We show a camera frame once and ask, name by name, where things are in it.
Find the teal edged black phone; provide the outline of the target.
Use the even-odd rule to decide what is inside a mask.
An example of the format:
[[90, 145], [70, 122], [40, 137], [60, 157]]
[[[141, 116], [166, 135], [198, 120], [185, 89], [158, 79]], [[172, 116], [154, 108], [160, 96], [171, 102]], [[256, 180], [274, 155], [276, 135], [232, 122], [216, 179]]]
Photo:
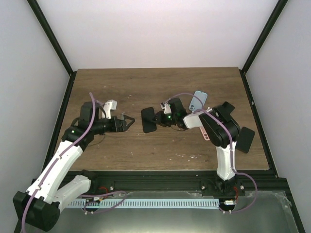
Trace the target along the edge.
[[225, 101], [222, 106], [229, 114], [231, 114], [235, 109], [235, 107], [227, 101]]

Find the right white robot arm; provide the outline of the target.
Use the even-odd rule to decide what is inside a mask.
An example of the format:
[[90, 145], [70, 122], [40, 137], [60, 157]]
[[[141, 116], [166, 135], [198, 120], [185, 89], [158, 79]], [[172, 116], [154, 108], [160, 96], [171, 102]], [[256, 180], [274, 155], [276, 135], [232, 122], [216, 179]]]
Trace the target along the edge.
[[177, 126], [183, 130], [201, 128], [205, 139], [216, 147], [218, 178], [214, 182], [216, 191], [223, 196], [234, 190], [236, 183], [235, 146], [240, 126], [231, 116], [235, 107], [225, 101], [208, 110], [187, 112], [180, 98], [161, 103], [162, 110], [153, 113], [149, 121], [162, 127]]

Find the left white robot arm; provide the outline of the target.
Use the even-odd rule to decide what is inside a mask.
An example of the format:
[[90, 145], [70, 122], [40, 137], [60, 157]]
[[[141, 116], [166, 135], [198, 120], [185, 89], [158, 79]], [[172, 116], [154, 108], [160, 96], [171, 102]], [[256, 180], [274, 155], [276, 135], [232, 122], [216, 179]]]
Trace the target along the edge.
[[51, 230], [61, 212], [74, 199], [85, 193], [94, 196], [99, 192], [98, 176], [90, 171], [80, 171], [64, 186], [61, 182], [95, 135], [125, 132], [135, 122], [134, 118], [126, 115], [121, 118], [112, 116], [111, 112], [116, 108], [115, 100], [85, 102], [79, 117], [65, 130], [55, 155], [40, 176], [25, 192], [18, 191], [14, 195], [13, 204], [23, 232], [26, 224], [45, 232]]

